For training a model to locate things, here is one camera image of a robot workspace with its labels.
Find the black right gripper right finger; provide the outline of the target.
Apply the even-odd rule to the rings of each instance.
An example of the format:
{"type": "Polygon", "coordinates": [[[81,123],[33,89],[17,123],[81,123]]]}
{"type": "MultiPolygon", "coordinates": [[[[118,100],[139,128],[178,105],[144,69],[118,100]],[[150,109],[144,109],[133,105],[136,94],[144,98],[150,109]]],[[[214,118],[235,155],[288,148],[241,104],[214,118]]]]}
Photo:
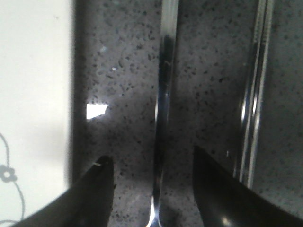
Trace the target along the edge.
{"type": "Polygon", "coordinates": [[[301,227],[303,221],[239,183],[199,146],[193,191],[205,227],[301,227]]]}

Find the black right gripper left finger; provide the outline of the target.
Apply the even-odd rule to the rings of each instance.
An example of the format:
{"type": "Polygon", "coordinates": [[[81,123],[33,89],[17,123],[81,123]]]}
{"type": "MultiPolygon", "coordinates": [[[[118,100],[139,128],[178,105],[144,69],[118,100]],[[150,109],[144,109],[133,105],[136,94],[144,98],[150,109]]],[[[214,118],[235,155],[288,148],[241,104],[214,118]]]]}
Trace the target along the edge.
{"type": "Polygon", "coordinates": [[[106,227],[114,198],[114,162],[101,156],[64,194],[17,227],[106,227]]]}

